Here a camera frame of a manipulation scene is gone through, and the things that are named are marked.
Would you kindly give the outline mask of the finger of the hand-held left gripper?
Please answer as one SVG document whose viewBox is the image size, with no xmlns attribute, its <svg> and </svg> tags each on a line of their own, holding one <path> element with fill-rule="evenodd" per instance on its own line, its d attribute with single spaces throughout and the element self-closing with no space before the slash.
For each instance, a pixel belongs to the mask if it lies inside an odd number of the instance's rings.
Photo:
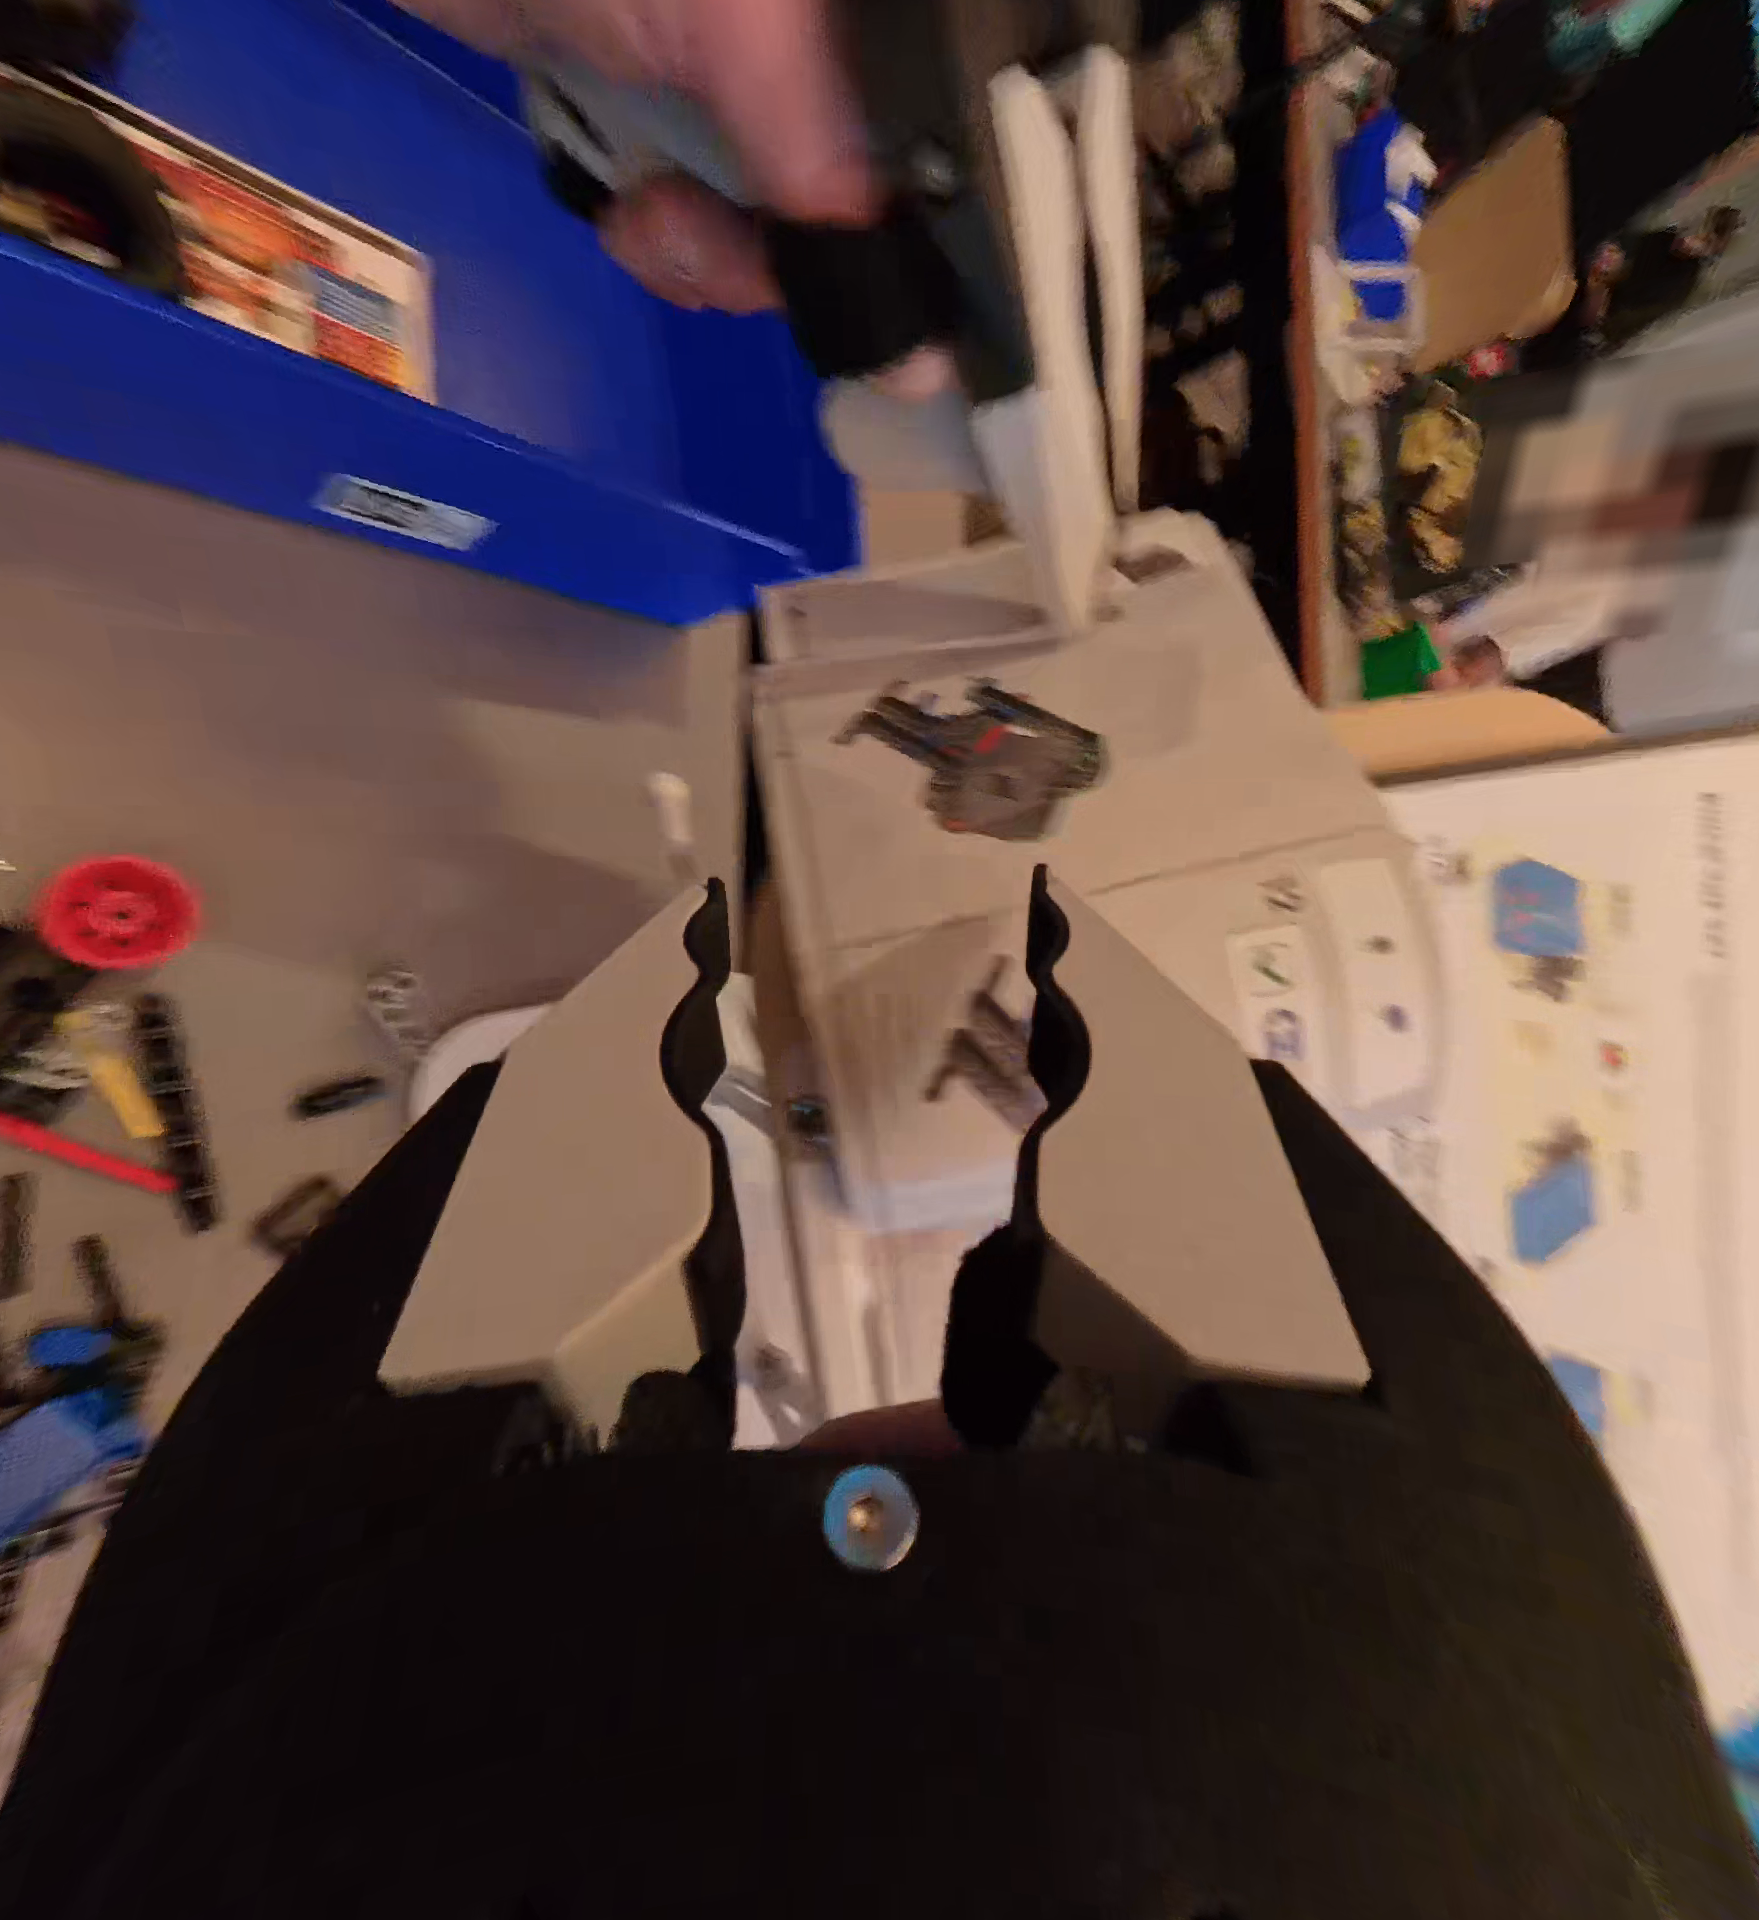
<svg viewBox="0 0 1759 1920">
<path fill-rule="evenodd" d="M 1085 51 L 1077 71 L 1075 157 L 1096 303 L 1098 393 L 1115 513 L 1140 495 L 1144 393 L 1144 266 L 1133 115 L 1133 68 L 1112 47 Z"/>
<path fill-rule="evenodd" d="M 1096 136 L 1117 129 L 1120 104 L 1115 62 L 1072 62 L 1059 80 L 1016 64 L 988 85 L 1031 375 L 1020 392 L 976 403 L 971 435 L 1059 635 L 1079 635 L 1094 618 L 1114 524 L 1084 274 Z"/>
</svg>

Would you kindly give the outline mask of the instruction booklet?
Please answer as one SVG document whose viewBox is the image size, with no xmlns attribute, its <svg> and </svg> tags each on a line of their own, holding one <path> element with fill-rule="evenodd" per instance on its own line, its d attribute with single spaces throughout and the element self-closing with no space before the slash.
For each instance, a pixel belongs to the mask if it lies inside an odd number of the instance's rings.
<svg viewBox="0 0 1759 1920">
<path fill-rule="evenodd" d="M 1048 866 L 1284 1065 L 1598 1435 L 1759 1717 L 1759 730 L 1377 789 L 1201 521 L 1058 638 L 1016 543 L 770 588 L 755 732 L 871 1274 L 1010 1202 Z"/>
</svg>

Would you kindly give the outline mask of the person's left hand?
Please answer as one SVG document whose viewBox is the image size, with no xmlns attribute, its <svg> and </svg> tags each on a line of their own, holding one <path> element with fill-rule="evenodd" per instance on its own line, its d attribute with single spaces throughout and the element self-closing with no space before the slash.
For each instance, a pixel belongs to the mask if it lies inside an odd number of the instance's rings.
<svg viewBox="0 0 1759 1920">
<path fill-rule="evenodd" d="M 408 1 L 507 62 L 547 183 L 648 293 L 770 312 L 765 219 L 866 227 L 881 193 L 828 4 Z"/>
</svg>

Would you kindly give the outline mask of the blue plastic bin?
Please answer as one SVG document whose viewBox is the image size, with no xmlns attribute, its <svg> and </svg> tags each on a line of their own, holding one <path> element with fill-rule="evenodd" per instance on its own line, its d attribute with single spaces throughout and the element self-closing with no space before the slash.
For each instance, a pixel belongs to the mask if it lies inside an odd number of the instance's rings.
<svg viewBox="0 0 1759 1920">
<path fill-rule="evenodd" d="M 0 4 L 0 61 L 41 7 Z M 441 399 L 0 233 L 0 442 L 671 622 L 860 550 L 782 320 L 653 300 L 562 209 L 513 75 L 385 4 L 67 4 L 79 77 L 432 269 Z"/>
</svg>

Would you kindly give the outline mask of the long black holed beam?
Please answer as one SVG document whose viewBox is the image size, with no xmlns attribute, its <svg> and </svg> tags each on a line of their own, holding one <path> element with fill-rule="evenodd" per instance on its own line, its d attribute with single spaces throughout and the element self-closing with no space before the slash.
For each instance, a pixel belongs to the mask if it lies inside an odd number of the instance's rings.
<svg viewBox="0 0 1759 1920">
<path fill-rule="evenodd" d="M 185 1229 L 213 1233 L 220 1223 L 220 1182 L 206 1134 L 196 1073 L 172 997 L 144 992 L 129 1004 L 131 1065 L 159 1119 L 164 1172 Z"/>
</svg>

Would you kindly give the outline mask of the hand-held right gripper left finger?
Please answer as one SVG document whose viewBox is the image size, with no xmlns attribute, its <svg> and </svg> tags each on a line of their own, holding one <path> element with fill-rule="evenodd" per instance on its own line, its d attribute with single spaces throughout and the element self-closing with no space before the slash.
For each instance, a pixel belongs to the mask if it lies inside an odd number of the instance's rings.
<svg viewBox="0 0 1759 1920">
<path fill-rule="evenodd" d="M 745 1256 L 706 1110 L 728 976 L 727 887 L 710 877 L 507 1045 L 379 1358 L 384 1387 L 531 1386 L 603 1445 L 649 1420 L 728 1444 Z"/>
</svg>

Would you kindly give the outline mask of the red axle rod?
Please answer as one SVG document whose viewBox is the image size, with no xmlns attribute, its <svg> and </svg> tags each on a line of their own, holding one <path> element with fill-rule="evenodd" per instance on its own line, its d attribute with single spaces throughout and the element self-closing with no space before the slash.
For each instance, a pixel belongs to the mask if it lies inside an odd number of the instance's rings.
<svg viewBox="0 0 1759 1920">
<path fill-rule="evenodd" d="M 175 1178 L 159 1168 L 68 1140 L 50 1128 L 3 1111 L 0 1144 L 120 1187 L 155 1196 L 172 1196 L 178 1190 Z"/>
</svg>

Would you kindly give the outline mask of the blue flat panel piece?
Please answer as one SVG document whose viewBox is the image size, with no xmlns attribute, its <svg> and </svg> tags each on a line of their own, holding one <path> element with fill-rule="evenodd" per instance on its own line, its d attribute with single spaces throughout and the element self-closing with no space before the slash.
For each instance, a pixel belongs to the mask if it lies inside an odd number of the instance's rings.
<svg viewBox="0 0 1759 1920">
<path fill-rule="evenodd" d="M 162 1349 L 154 1324 L 28 1333 L 23 1399 L 0 1420 L 0 1553 L 144 1460 L 144 1399 Z"/>
</svg>

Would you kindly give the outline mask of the yellow axle rod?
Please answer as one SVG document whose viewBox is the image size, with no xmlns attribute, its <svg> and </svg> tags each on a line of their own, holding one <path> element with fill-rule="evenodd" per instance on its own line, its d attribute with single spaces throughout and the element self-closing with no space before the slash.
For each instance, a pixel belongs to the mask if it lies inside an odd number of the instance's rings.
<svg viewBox="0 0 1759 1920">
<path fill-rule="evenodd" d="M 164 1140 L 167 1123 L 123 1052 L 115 1049 L 79 1049 L 79 1057 L 96 1092 L 110 1107 L 127 1140 Z"/>
</svg>

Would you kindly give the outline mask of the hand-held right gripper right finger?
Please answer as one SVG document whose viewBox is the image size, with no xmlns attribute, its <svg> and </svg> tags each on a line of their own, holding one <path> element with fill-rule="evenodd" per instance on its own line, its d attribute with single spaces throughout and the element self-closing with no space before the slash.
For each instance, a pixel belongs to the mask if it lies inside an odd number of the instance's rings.
<svg viewBox="0 0 1759 1920">
<path fill-rule="evenodd" d="M 1242 1045 L 1045 866 L 1007 1217 L 960 1261 L 942 1410 L 966 1447 L 1237 1447 L 1240 1387 L 1372 1363 Z"/>
</svg>

